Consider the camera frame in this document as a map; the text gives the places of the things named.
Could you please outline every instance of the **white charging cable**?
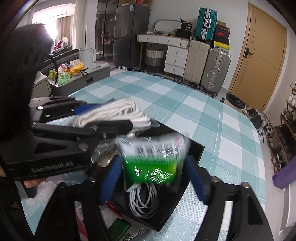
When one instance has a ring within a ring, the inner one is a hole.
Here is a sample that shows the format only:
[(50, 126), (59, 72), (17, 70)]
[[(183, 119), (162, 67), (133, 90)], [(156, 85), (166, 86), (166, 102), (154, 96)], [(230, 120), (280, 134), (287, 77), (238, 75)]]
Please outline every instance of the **white charging cable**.
[(132, 190), (129, 195), (129, 206), (131, 212), (139, 218), (151, 218), (155, 215), (158, 209), (158, 196), (153, 183), (146, 183), (149, 194), (145, 204), (140, 198), (141, 185)]
[(78, 116), (72, 122), (72, 125), (75, 127), (84, 127), (89, 122), (102, 120), (130, 120), (133, 123), (132, 132), (151, 126), (150, 117), (130, 99), (120, 99), (90, 110)]

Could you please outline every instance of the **gray refrigerator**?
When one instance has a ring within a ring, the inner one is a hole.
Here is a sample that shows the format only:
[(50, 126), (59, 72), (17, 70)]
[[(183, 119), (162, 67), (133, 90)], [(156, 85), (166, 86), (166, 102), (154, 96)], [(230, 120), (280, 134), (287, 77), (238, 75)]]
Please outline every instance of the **gray refrigerator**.
[(137, 34), (146, 33), (150, 9), (139, 4), (117, 8), (114, 26), (114, 65), (135, 67), (139, 65), (141, 44)]

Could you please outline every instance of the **screw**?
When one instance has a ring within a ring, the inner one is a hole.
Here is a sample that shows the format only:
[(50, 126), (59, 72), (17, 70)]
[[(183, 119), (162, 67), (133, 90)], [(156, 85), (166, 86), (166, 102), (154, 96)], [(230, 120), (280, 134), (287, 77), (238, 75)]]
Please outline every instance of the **screw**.
[(79, 145), (80, 150), (87, 151), (89, 149), (88, 145), (85, 143), (80, 143)]
[(248, 182), (242, 182), (241, 186), (244, 187), (244, 188), (249, 188), (250, 184)]
[(92, 128), (94, 131), (96, 131), (96, 130), (98, 130), (98, 129), (99, 129), (99, 127), (98, 127), (98, 126), (96, 126), (96, 125), (94, 125), (94, 126), (91, 126), (91, 128)]
[(218, 177), (211, 177), (211, 181), (215, 183), (219, 183), (221, 180)]

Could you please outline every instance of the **teal suitcase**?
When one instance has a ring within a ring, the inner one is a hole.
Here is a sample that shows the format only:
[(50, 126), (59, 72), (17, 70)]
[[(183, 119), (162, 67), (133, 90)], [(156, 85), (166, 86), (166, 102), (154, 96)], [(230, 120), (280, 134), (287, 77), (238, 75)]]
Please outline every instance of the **teal suitcase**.
[(201, 41), (212, 42), (217, 24), (217, 12), (209, 8), (200, 8), (195, 35)]

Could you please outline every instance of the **wooden door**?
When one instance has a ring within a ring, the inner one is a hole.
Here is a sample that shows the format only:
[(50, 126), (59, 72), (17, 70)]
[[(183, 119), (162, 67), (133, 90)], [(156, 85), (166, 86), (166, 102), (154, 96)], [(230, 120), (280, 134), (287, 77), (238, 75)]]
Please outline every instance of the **wooden door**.
[(286, 43), (286, 29), (251, 6), (250, 30), (231, 93), (262, 111), (277, 83)]

